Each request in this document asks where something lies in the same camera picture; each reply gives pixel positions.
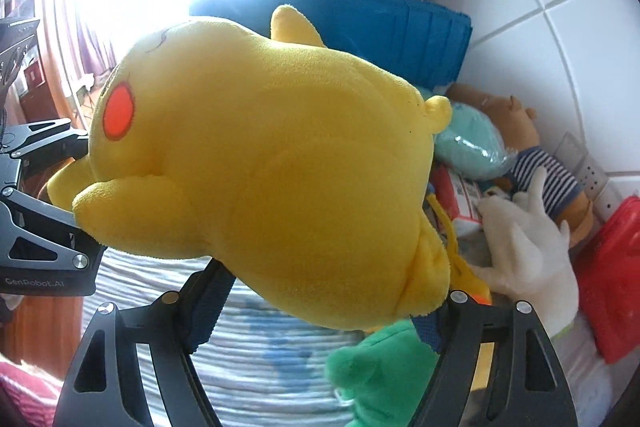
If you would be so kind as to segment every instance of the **box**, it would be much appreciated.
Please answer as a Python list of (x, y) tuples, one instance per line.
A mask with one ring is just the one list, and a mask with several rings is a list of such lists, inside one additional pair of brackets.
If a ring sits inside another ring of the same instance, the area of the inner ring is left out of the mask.
[[(478, 184), (439, 164), (431, 170), (430, 182), (459, 238), (472, 237), (482, 230), (482, 219), (476, 209), (482, 197)], [(442, 224), (438, 220), (436, 223), (438, 231), (444, 232)]]

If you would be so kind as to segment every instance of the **plush toy ear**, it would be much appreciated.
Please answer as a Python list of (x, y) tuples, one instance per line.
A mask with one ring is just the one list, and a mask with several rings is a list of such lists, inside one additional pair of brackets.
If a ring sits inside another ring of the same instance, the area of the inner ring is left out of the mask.
[(271, 15), (271, 40), (325, 48), (311, 22), (293, 6), (278, 6)]
[(515, 96), (511, 95), (511, 107), (512, 111), (519, 111), (522, 109), (522, 102), (518, 100)]
[(424, 101), (424, 110), (428, 119), (427, 126), (431, 134), (444, 131), (451, 122), (451, 103), (444, 96), (432, 96)]

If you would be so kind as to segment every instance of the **blue and white striped shirt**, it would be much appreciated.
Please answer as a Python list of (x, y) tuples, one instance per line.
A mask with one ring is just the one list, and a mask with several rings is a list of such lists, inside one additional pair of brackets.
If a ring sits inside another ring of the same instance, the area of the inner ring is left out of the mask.
[(580, 193), (574, 175), (569, 172), (558, 159), (543, 151), (539, 146), (525, 149), (518, 154), (516, 165), (510, 171), (510, 179), (514, 192), (526, 192), (533, 173), (539, 166), (546, 168), (545, 188), (542, 201), (545, 204), (546, 215), (556, 219), (558, 215)]

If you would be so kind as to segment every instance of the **screw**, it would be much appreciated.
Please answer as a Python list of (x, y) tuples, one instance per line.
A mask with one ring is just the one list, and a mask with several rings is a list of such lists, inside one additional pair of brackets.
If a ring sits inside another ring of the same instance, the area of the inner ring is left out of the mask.
[(518, 303), (516, 304), (516, 309), (520, 313), (524, 313), (524, 314), (528, 314), (533, 311), (531, 304), (529, 304), (527, 301), (518, 301)]
[(109, 315), (112, 311), (116, 309), (116, 306), (112, 302), (105, 302), (98, 306), (98, 313), (100, 315)]
[(451, 300), (453, 302), (457, 302), (458, 304), (464, 304), (469, 297), (466, 296), (466, 293), (456, 290), (451, 292)]
[(84, 253), (79, 253), (73, 259), (74, 266), (81, 270), (89, 265), (89, 258)]
[(167, 292), (162, 296), (162, 302), (164, 304), (175, 304), (180, 298), (180, 294), (178, 292)]

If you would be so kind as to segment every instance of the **blue fabric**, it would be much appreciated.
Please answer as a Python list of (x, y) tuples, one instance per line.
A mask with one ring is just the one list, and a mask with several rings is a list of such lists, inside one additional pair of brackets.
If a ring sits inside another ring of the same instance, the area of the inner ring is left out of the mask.
[(457, 79), (472, 31), (469, 16), (423, 0), (195, 0), (190, 14), (227, 18), (268, 37), (280, 4), (301, 11), (327, 47), (429, 89)]
[(428, 344), (435, 353), (441, 355), (444, 347), (444, 339), (438, 327), (437, 310), (431, 312), (429, 315), (411, 317), (411, 321), (414, 323), (415, 332), (418, 333), (420, 340)]

